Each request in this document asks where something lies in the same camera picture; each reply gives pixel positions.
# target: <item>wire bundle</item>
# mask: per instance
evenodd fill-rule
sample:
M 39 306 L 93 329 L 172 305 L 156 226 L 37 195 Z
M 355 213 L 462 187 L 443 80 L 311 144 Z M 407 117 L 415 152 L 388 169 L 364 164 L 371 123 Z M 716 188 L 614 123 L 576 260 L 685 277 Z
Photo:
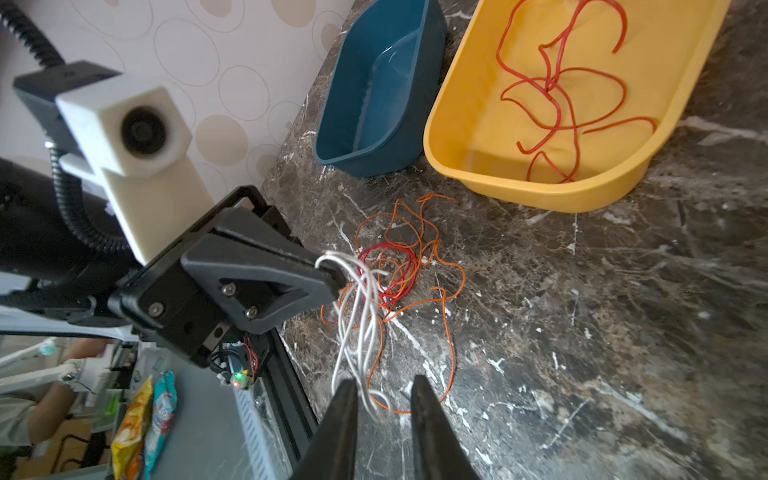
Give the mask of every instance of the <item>wire bundle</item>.
M 353 375 L 357 379 L 358 384 L 362 386 L 364 398 L 363 405 L 375 419 L 387 419 L 389 417 L 389 413 L 387 412 L 404 415 L 410 413 L 407 410 L 394 409 L 390 404 L 389 399 L 383 393 L 370 389 L 370 384 L 384 350 L 384 324 L 394 320 L 397 316 L 402 315 L 405 311 L 410 310 L 415 306 L 422 305 L 423 303 L 442 304 L 442 318 L 445 326 L 445 335 L 448 339 L 448 345 L 451 351 L 452 366 L 451 377 L 445 392 L 440 398 L 441 402 L 448 396 L 453 385 L 453 379 L 456 372 L 456 359 L 448 326 L 445 302 L 456 298 L 464 289 L 464 285 L 466 284 L 466 272 L 461 265 L 446 262 L 439 255 L 439 247 L 441 245 L 439 229 L 424 216 L 425 206 L 433 198 L 442 198 L 456 202 L 454 198 L 432 192 L 417 200 L 420 208 L 419 212 L 416 213 L 408 207 L 402 199 L 398 199 L 395 202 L 395 208 L 392 212 L 373 215 L 360 224 L 355 234 L 355 246 L 359 252 L 358 257 L 353 257 L 346 253 L 326 252 L 318 259 L 316 264 L 316 266 L 319 266 L 323 261 L 333 261 L 344 268 L 353 279 L 353 281 L 341 291 L 339 302 L 334 304 L 338 316 L 335 321 L 328 323 L 325 319 L 325 308 L 320 310 L 320 318 L 325 325 L 338 325 L 339 338 L 341 339 L 341 348 L 339 356 L 336 359 L 336 367 L 334 368 L 331 381 L 331 390 L 332 392 L 336 391 L 336 378 L 339 375 L 339 366 L 343 358 L 347 358 L 347 363 L 353 371 Z M 415 217 L 419 221 L 419 228 L 414 227 L 414 225 L 399 212 L 399 209 L 405 209 L 409 214 Z M 384 242 L 363 249 L 360 246 L 361 230 L 369 222 L 380 217 L 387 217 L 390 219 L 389 225 L 383 233 Z M 390 239 L 389 235 L 393 228 L 404 226 L 409 227 L 415 234 L 416 240 L 413 243 L 405 243 Z M 428 229 L 434 232 L 434 238 L 425 241 Z M 403 303 L 403 300 L 413 290 L 416 280 L 419 278 L 420 270 L 424 266 L 433 263 L 440 263 L 443 266 L 457 268 L 462 274 L 460 287 L 453 294 L 449 294 L 444 288 L 440 287 L 440 285 L 434 286 L 430 288 L 430 291 L 437 292 L 439 298 L 418 300 L 398 308 L 397 306 L 400 303 Z M 353 293 L 355 293 L 356 299 L 355 303 L 350 307 L 349 299 Z M 363 300 L 365 301 L 365 305 L 362 309 L 359 308 L 358 304 L 360 295 L 362 295 Z M 349 308 L 352 308 L 352 313 L 347 317 L 346 312 Z M 379 327 L 379 351 L 376 355 L 376 359 L 371 364 L 370 356 L 376 342 L 377 323 Z M 359 330 L 358 350 L 354 352 L 357 354 L 357 360 L 356 362 L 352 362 L 346 345 L 349 342 L 349 334 L 356 329 Z M 385 413 L 379 413 L 371 401 L 383 409 Z
M 226 367 L 230 367 L 232 370 L 245 367 L 243 357 L 240 356 L 240 352 L 237 350 L 239 346 L 240 343 L 230 344 L 226 348 L 221 346 L 218 350 L 210 354 L 210 369 L 217 374 L 221 374 L 222 378 L 224 378 L 227 383 L 231 381 L 231 375 L 233 372 L 228 370 Z M 251 382 L 255 382 L 259 373 L 258 370 L 260 366 L 259 356 L 256 354 L 256 347 L 253 345 L 253 341 L 249 336 L 245 336 L 243 338 L 242 346 L 246 350 L 245 353 L 247 354 L 247 361 L 250 364 Z M 233 364 L 230 359 L 235 359 L 236 364 Z
M 339 326 L 339 355 L 336 357 L 336 364 L 333 367 L 333 376 L 331 377 L 331 393 L 336 391 L 340 367 L 345 359 L 349 370 L 352 371 L 357 384 L 362 389 L 362 406 L 374 418 L 383 422 L 387 420 L 389 412 L 389 398 L 378 390 L 369 388 L 369 382 L 365 382 L 366 373 L 370 371 L 369 365 L 373 351 L 376 347 L 376 324 L 381 324 L 382 318 L 379 315 L 379 291 L 378 283 L 374 275 L 384 274 L 382 270 L 371 270 L 368 266 L 357 258 L 341 252 L 327 251 L 321 255 L 315 262 L 315 268 L 319 268 L 323 262 L 331 262 L 342 267 L 347 275 L 353 279 L 350 286 L 342 292 L 338 303 L 333 305 L 338 313 L 336 324 Z M 355 294 L 355 300 L 352 304 L 352 312 L 345 316 L 346 308 L 352 294 Z M 352 348 L 353 341 L 351 333 L 358 329 L 357 346 Z M 382 414 L 371 403 L 372 398 L 376 396 L 383 401 L 386 406 L 385 413 Z
M 518 105 L 531 118 L 531 120 L 536 124 L 537 127 L 548 131 L 546 136 L 532 148 L 523 147 L 521 142 L 517 142 L 517 147 L 520 150 L 520 152 L 522 152 L 523 154 L 528 155 L 528 154 L 535 153 L 533 159 L 531 160 L 531 163 L 528 165 L 528 172 L 525 175 L 526 181 L 531 181 L 531 173 L 533 172 L 533 167 L 535 166 L 538 159 L 541 157 L 547 162 L 547 164 L 549 164 L 550 167 L 552 167 L 553 170 L 555 170 L 561 177 L 563 177 L 563 179 L 558 183 L 564 184 L 566 182 L 573 182 L 575 181 L 574 175 L 578 171 L 578 168 L 581 163 L 581 149 L 579 146 L 578 129 L 597 124 L 603 120 L 607 120 L 608 118 L 612 117 L 615 113 L 617 113 L 619 109 L 621 109 L 621 107 L 624 106 L 624 103 L 626 103 L 627 101 L 627 85 L 620 78 L 612 74 L 608 74 L 604 71 L 595 70 L 593 68 L 586 68 L 586 67 L 562 68 L 563 55 L 565 53 L 565 46 L 566 46 L 566 43 L 568 42 L 568 38 L 570 37 L 571 33 L 574 30 L 574 27 L 576 25 L 576 20 L 579 14 L 582 12 L 582 10 L 584 10 L 584 7 L 590 2 L 603 2 L 611 6 L 613 9 L 615 9 L 616 12 L 621 17 L 621 35 L 616 45 L 614 46 L 612 53 L 615 54 L 619 52 L 619 50 L 621 49 L 621 46 L 624 44 L 624 39 L 627 37 L 627 24 L 628 24 L 627 13 L 624 10 L 624 7 L 622 7 L 621 4 L 619 4 L 616 0 L 578 0 L 576 10 L 574 11 L 573 16 L 571 17 L 571 21 L 568 23 L 568 26 L 565 28 L 565 30 L 563 30 L 551 42 L 538 46 L 538 51 L 541 54 L 541 58 L 545 63 L 547 74 L 544 77 L 531 78 L 509 67 L 502 59 L 502 48 L 504 47 L 505 40 L 509 33 L 510 27 L 512 26 L 512 22 L 515 20 L 515 14 L 520 9 L 520 7 L 524 3 L 526 3 L 526 1 L 527 0 L 520 0 L 520 2 L 518 2 L 517 5 L 515 5 L 515 7 L 512 9 L 511 14 L 509 15 L 509 20 L 507 21 L 507 26 L 504 30 L 504 33 L 502 34 L 501 40 L 498 43 L 498 47 L 496 48 L 496 61 L 498 62 L 498 64 L 508 73 L 513 74 L 517 78 L 520 78 L 520 81 L 517 81 L 514 84 L 510 85 L 501 93 L 500 100 L 510 101 L 511 103 Z M 558 43 L 560 44 L 560 48 L 558 49 L 558 56 L 554 65 L 554 70 L 553 70 L 551 60 L 547 54 L 547 49 L 554 47 Z M 608 78 L 609 80 L 615 81 L 621 87 L 621 90 L 622 90 L 621 100 L 619 101 L 618 105 L 616 105 L 616 107 L 614 107 L 613 110 L 611 110 L 610 112 L 608 112 L 607 114 L 599 118 L 578 123 L 576 121 L 576 114 L 574 112 L 574 106 L 573 106 L 571 97 L 569 96 L 568 92 L 558 83 L 560 81 L 561 76 L 565 73 L 568 73 L 569 71 L 583 71 L 583 72 L 599 75 L 601 77 Z M 535 90 L 538 93 L 543 95 L 544 98 L 554 106 L 555 113 L 556 113 L 556 120 L 554 122 L 554 125 L 544 124 L 543 122 L 538 120 L 531 113 L 531 111 L 527 107 L 525 107 L 520 101 L 515 100 L 514 98 L 505 97 L 505 95 L 509 93 L 510 90 L 522 84 L 531 85 L 533 88 L 535 88 Z M 551 92 L 554 90 L 557 90 L 558 93 L 565 99 L 566 103 L 568 104 L 568 112 L 570 113 L 570 118 L 571 118 L 570 125 L 568 124 L 563 125 L 563 116 L 564 116 L 563 107 L 560 101 L 558 101 L 558 99 L 551 94 Z M 654 118 L 632 117 L 632 118 L 625 118 L 624 120 L 620 120 L 620 121 L 615 121 L 611 124 L 607 124 L 602 127 L 596 127 L 590 130 L 586 130 L 584 134 L 590 134 L 598 131 L 607 130 L 608 128 L 617 127 L 619 125 L 626 124 L 633 121 L 646 121 L 650 123 L 653 129 L 653 132 L 655 132 L 658 127 L 658 122 Z M 554 162 L 552 162 L 549 159 L 549 156 L 547 155 L 547 153 L 542 150 L 542 148 L 559 131 L 573 132 L 575 159 L 574 159 L 574 166 L 571 169 L 570 173 L 568 174 L 563 172 L 557 165 L 555 165 Z

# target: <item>camera lens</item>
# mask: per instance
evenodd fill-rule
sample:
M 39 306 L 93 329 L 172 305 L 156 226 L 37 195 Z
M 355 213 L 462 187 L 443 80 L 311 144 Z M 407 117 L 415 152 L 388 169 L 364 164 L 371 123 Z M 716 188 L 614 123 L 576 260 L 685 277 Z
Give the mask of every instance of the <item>camera lens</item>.
M 152 110 L 134 108 L 123 119 L 123 144 L 132 154 L 156 154 L 165 145 L 165 124 Z

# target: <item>snack bag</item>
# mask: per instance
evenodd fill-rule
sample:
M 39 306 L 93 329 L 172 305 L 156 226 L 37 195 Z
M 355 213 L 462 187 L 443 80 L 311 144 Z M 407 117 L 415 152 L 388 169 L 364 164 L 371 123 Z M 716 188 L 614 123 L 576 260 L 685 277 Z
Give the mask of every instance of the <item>snack bag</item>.
M 141 441 L 136 449 L 131 463 L 125 470 L 125 480 L 141 480 L 141 473 L 144 471 L 144 440 Z
M 147 432 L 150 421 L 152 400 L 152 379 L 147 379 L 131 402 L 120 424 L 118 433 L 112 440 L 112 468 L 114 477 L 120 478 L 126 472 Z
M 147 432 L 147 438 L 144 439 L 144 476 L 147 480 L 165 444 L 165 437 L 168 435 L 170 421 L 176 411 L 176 404 L 174 373 L 166 370 L 160 374 L 157 385 L 154 387 L 152 425 Z

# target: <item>yellow plastic basin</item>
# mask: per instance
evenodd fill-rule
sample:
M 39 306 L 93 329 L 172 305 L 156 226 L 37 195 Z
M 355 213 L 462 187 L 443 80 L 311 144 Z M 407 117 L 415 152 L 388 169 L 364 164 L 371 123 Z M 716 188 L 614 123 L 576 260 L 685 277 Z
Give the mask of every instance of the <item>yellow plastic basin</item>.
M 547 131 L 519 106 L 500 100 L 501 92 L 518 78 L 504 71 L 495 57 L 517 0 L 480 0 L 427 121 L 424 150 L 429 163 L 479 194 L 561 212 L 595 210 L 629 193 L 680 119 L 730 0 L 618 1 L 628 18 L 627 37 L 618 53 L 611 51 L 621 33 L 621 20 L 604 2 L 584 7 L 564 53 L 563 68 L 594 68 L 627 85 L 627 101 L 616 114 L 580 129 L 576 181 L 558 184 L 563 177 L 542 159 L 531 170 L 531 181 L 526 181 L 534 155 L 521 153 L 516 144 L 520 141 L 530 148 Z M 502 48 L 505 63 L 529 77 L 544 77 L 545 63 L 537 47 L 565 29 L 577 4 L 578 0 L 527 0 Z M 553 63 L 558 48 L 548 50 Z M 568 72 L 559 83 L 574 102 L 577 123 L 599 118 L 621 99 L 617 83 L 593 74 Z M 516 87 L 506 97 L 526 105 L 541 122 L 554 124 L 554 108 L 530 85 Z M 571 124 L 569 110 L 563 112 L 562 124 Z M 656 133 L 646 121 L 584 133 L 640 116 L 659 121 Z M 563 171 L 571 171 L 572 132 L 557 132 L 543 150 Z

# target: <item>camera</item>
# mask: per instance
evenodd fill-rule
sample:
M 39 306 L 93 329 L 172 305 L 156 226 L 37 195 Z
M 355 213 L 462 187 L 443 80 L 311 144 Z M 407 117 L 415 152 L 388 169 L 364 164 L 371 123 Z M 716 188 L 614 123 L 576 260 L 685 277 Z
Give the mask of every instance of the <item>camera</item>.
M 187 156 L 192 133 L 157 82 L 77 61 L 18 77 L 14 89 L 61 169 L 104 189 L 140 263 L 213 207 Z
M 167 90 L 117 75 L 56 97 L 56 106 L 91 168 L 151 177 L 185 157 L 192 133 Z

